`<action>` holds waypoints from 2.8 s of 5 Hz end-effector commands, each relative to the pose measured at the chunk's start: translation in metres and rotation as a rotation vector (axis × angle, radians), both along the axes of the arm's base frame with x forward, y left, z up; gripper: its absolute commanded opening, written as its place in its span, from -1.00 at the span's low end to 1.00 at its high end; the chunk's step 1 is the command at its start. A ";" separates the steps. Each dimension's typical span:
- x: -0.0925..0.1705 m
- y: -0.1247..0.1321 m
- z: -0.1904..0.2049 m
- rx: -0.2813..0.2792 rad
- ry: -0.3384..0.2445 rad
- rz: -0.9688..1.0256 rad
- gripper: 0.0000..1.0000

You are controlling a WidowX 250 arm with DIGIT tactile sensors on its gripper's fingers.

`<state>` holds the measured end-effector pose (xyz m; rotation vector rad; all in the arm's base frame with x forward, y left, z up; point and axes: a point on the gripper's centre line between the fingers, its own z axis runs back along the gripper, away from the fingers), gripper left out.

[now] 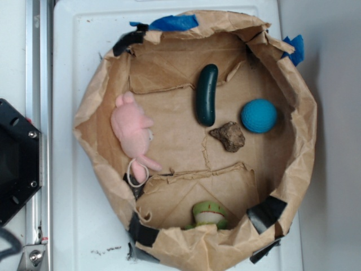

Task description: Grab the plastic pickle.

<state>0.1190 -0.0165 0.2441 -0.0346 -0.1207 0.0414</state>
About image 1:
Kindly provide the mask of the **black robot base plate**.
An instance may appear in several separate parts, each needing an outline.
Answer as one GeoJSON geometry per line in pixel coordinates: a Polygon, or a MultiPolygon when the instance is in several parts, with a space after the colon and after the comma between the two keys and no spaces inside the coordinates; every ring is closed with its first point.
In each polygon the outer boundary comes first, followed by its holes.
{"type": "Polygon", "coordinates": [[[41,132],[1,99],[1,227],[39,190],[41,132]]]}

